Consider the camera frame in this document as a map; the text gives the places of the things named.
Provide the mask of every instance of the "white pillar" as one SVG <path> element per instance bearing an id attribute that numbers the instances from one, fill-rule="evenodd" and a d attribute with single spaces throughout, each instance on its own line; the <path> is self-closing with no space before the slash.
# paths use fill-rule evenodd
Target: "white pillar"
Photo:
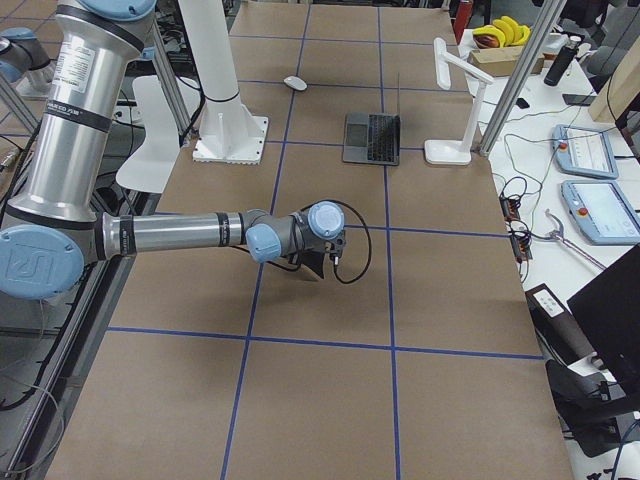
<path id="1" fill-rule="evenodd" d="M 207 96 L 193 159 L 260 163 L 269 120 L 242 104 L 221 0 L 179 0 Z"/>

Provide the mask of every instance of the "white lamp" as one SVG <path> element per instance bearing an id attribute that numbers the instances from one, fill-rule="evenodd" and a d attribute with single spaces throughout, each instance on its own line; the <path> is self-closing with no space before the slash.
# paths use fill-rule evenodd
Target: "white lamp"
<path id="1" fill-rule="evenodd" d="M 427 140 L 424 142 L 424 154 L 429 163 L 440 165 L 468 165 L 471 162 L 471 142 L 473 141 L 476 124 L 480 116 L 484 91 L 487 85 L 493 83 L 493 77 L 479 68 L 470 65 L 461 58 L 447 52 L 447 44 L 442 38 L 436 38 L 433 41 L 433 48 L 436 56 L 436 77 L 440 88 L 444 90 L 451 88 L 451 77 L 449 76 L 449 65 L 447 65 L 447 63 L 453 63 L 462 68 L 465 72 L 477 78 L 480 83 L 462 141 Z"/>

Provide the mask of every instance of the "white table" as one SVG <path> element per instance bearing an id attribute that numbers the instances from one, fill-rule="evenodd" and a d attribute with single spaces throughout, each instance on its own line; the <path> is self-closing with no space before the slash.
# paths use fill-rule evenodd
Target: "white table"
<path id="1" fill-rule="evenodd" d="M 459 46 L 460 56 L 466 58 L 469 51 L 474 47 L 471 30 L 466 30 Z M 505 148 L 506 140 L 515 165 L 520 171 L 542 180 L 548 169 L 548 174 L 544 180 L 544 186 L 537 206 L 536 195 L 527 196 L 523 199 L 520 208 L 522 219 L 535 233 L 539 235 L 546 234 L 556 228 L 556 225 L 550 222 L 545 215 L 545 210 L 550 209 L 551 213 L 563 222 L 566 238 L 572 240 L 601 263 L 608 266 L 620 258 L 630 247 L 594 246 L 588 243 L 580 234 L 560 194 L 560 184 L 564 180 L 579 179 L 580 177 L 562 173 L 556 166 L 555 161 L 551 162 L 553 152 L 551 142 L 530 143 L 507 136 L 508 134 L 516 134 L 530 140 L 550 139 L 554 127 L 559 123 L 602 130 L 614 127 L 612 123 L 594 122 L 589 116 L 587 107 L 566 108 L 562 100 L 563 93 L 592 93 L 591 84 L 575 60 L 555 87 L 549 87 L 544 84 L 543 79 L 546 72 L 547 68 L 543 69 L 541 74 L 532 75 L 527 80 L 524 89 L 520 93 L 520 97 L 527 100 L 530 108 L 513 108 L 509 115 L 509 121 L 504 126 L 498 142 L 496 142 L 489 155 L 489 161 L 491 162 L 493 172 L 502 175 L 507 180 L 519 175 L 519 173 L 514 170 L 507 154 Z M 495 108 L 492 104 L 499 101 L 507 84 L 507 80 L 507 77 L 496 78 L 495 83 L 487 87 L 485 95 L 486 103 L 483 105 L 480 113 L 480 121 L 485 122 L 480 123 L 482 133 L 484 133 L 486 122 L 491 118 L 491 114 Z M 474 94 L 478 87 L 477 80 L 467 75 L 467 83 L 469 91 Z M 530 116 L 531 114 L 543 112 L 554 113 Z M 608 133 L 613 152 L 616 156 L 626 157 L 632 155 L 631 150 L 617 129 L 613 128 Z M 619 159 L 617 160 L 617 164 L 620 176 L 616 181 L 629 199 L 631 205 L 634 208 L 640 208 L 640 166 L 637 160 L 634 158 Z M 498 192 L 502 190 L 503 184 L 502 179 L 496 176 L 496 188 Z M 506 193 L 521 193 L 522 188 L 523 182 L 514 181 Z M 537 190 L 537 184 L 529 181 L 528 191 L 533 192 L 535 190 Z M 541 283 L 546 283 L 565 304 L 568 298 L 600 272 L 591 263 L 557 242 L 534 240 L 531 248 L 533 259 L 529 262 L 529 273 L 523 283 L 523 288 L 528 290 Z M 584 360 L 572 367 L 580 373 L 589 371 L 589 365 Z M 576 442 L 567 441 L 566 445 L 571 457 L 576 480 L 583 480 L 593 473 L 602 473 L 601 478 L 603 479 L 609 478 L 609 474 L 604 474 L 603 469 L 611 468 L 616 455 L 615 450 L 595 458 L 588 458 L 582 450 L 580 450 Z M 631 478 L 640 477 L 640 442 L 635 442 L 624 448 L 616 478 L 625 476 Z"/>

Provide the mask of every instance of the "white label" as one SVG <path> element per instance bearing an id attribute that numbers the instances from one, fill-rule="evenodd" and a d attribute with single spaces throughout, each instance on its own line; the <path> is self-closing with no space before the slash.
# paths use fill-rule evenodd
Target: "white label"
<path id="1" fill-rule="evenodd" d="M 557 317 L 564 312 L 562 306 L 556 302 L 556 299 L 553 298 L 547 290 L 540 290 L 539 292 L 534 293 L 533 297 L 551 318 Z"/>
<path id="2" fill-rule="evenodd" d="M 60 47 L 53 84 L 84 93 L 93 67 L 95 50 L 65 42 Z"/>

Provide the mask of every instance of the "blue and white device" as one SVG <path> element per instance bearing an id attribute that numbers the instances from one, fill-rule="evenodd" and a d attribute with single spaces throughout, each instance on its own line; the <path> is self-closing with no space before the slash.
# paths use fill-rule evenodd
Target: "blue and white device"
<path id="1" fill-rule="evenodd" d="M 582 234 L 595 245 L 635 245 L 640 220 L 612 180 L 568 180 L 562 197 Z"/>
<path id="2" fill-rule="evenodd" d="M 560 170 L 571 175 L 616 179 L 618 166 L 607 132 L 557 125 L 553 151 Z"/>

